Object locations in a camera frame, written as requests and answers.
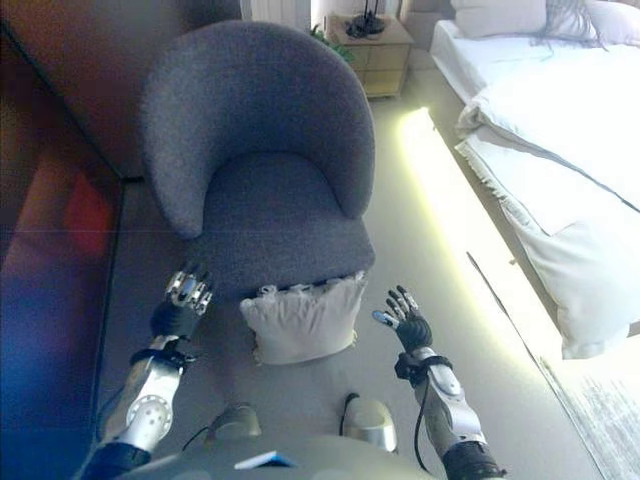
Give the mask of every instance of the armchair backrest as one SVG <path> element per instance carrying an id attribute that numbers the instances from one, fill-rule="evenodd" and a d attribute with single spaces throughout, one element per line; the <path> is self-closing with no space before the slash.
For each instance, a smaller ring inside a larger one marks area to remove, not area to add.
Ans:
<path id="1" fill-rule="evenodd" d="M 232 21 L 179 37 L 148 78 L 140 123 L 147 179 L 183 237 L 202 231 L 216 169 L 249 153 L 313 162 L 348 217 L 369 203 L 374 137 L 366 97 L 346 62 L 302 32 Z"/>

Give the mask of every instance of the armchair seat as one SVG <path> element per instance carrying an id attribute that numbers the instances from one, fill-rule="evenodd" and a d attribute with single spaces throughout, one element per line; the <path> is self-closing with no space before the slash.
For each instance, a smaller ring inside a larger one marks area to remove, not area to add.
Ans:
<path id="1" fill-rule="evenodd" d="M 367 270 L 374 252 L 361 218 L 347 218 L 309 160 L 257 153 L 218 169 L 203 233 L 188 256 L 216 272 L 214 301 L 253 297 L 266 284 L 318 283 Z"/>

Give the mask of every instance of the carpet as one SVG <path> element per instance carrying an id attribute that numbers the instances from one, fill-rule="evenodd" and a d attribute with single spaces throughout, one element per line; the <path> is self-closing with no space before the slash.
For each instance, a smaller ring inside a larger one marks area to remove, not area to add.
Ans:
<path id="1" fill-rule="evenodd" d="M 640 479 L 640 372 L 632 350 L 637 358 L 639 350 L 624 345 L 584 361 L 539 361 L 607 480 Z"/>

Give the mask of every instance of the white curtain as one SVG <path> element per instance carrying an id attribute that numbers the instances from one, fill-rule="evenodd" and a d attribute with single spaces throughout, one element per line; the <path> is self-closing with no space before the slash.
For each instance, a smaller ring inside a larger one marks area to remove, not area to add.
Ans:
<path id="1" fill-rule="evenodd" d="M 246 4 L 241 2 L 243 18 L 247 17 Z M 310 1 L 300 0 L 250 0 L 251 19 L 262 22 L 275 22 L 299 30 L 311 27 Z"/>
<path id="2" fill-rule="evenodd" d="M 378 13 L 395 15 L 401 0 L 379 0 Z M 324 18 L 331 13 L 352 15 L 364 11 L 366 0 L 240 0 L 242 18 L 276 22 L 300 30 L 313 25 L 324 27 Z M 376 0 L 369 0 L 369 8 Z"/>

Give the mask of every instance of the glowing light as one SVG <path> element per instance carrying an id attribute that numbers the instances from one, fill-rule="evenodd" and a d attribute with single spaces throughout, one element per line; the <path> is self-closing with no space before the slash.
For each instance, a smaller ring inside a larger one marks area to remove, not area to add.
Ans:
<path id="1" fill-rule="evenodd" d="M 405 115 L 398 135 L 402 159 L 411 172 L 422 207 L 439 224 L 452 268 L 464 278 L 471 295 L 496 318 L 496 304 L 472 266 L 467 252 L 505 305 L 518 331 L 535 354 L 559 358 L 561 338 L 493 221 L 436 130 L 426 108 Z M 505 328 L 505 322 L 495 322 Z"/>

